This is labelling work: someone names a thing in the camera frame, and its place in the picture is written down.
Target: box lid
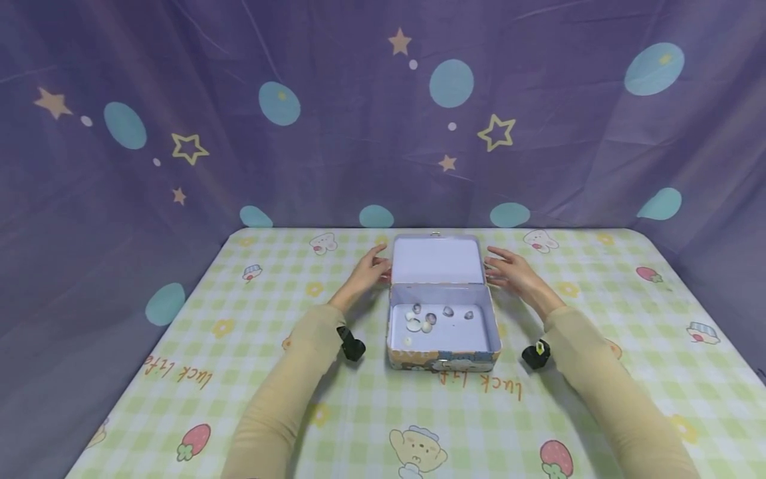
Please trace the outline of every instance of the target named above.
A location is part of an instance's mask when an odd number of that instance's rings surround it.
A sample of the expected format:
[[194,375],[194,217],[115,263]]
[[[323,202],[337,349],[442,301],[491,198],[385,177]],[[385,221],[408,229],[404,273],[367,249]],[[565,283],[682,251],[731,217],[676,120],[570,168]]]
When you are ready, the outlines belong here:
[[484,284],[479,239],[473,235],[398,235],[392,283]]

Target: left hand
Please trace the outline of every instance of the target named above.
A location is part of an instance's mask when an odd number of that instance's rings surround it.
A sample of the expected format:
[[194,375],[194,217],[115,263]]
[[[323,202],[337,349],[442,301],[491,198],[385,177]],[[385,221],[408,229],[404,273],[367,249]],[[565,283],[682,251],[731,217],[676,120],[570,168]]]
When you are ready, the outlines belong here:
[[386,244],[379,244],[362,256],[349,279],[328,302],[330,306],[338,308],[345,314],[351,305],[375,283],[391,279],[391,260],[377,256],[386,249],[386,246]]

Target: plaid tablecloth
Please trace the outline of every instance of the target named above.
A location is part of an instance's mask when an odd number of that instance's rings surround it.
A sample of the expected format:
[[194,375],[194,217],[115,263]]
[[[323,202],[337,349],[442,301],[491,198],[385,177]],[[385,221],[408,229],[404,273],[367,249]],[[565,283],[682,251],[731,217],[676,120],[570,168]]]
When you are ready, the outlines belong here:
[[[422,231],[232,235],[68,477],[216,477],[292,325],[327,301],[372,245],[405,232]],[[587,313],[676,424],[703,477],[766,477],[766,389],[644,236],[441,232],[523,254]],[[503,352],[488,374],[390,369],[386,295],[360,304],[352,330],[367,353],[320,384],[296,477],[619,477],[599,427],[563,378],[519,363],[542,335],[539,319],[503,292],[493,299]],[[404,438],[429,449],[418,467],[407,465]]]

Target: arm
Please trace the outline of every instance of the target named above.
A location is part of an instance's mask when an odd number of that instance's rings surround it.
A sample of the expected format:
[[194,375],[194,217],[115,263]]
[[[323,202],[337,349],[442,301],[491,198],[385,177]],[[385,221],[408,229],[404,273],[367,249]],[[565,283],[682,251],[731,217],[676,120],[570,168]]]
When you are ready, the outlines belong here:
[[588,318],[567,307],[524,258],[490,247],[491,284],[518,294],[540,316],[559,372],[582,397],[627,478],[699,477],[673,426],[633,381]]
[[290,347],[261,383],[240,419],[222,479],[285,477],[306,407],[341,346],[336,328],[345,326],[351,305],[390,269],[370,250],[325,305],[314,306],[290,334]]

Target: hand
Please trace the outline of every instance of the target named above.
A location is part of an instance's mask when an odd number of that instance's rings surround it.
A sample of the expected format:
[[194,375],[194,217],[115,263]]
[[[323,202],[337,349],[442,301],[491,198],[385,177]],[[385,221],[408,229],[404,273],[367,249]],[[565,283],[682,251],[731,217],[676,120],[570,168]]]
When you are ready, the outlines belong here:
[[487,282],[516,294],[531,306],[540,319],[545,322],[553,310],[566,306],[564,301],[543,281],[529,263],[517,254],[490,246],[490,253],[502,259],[487,256],[484,258]]
[[379,244],[359,260],[349,279],[327,303],[346,314],[357,299],[379,281],[391,280],[391,260],[378,258],[377,254],[386,249],[386,244]]

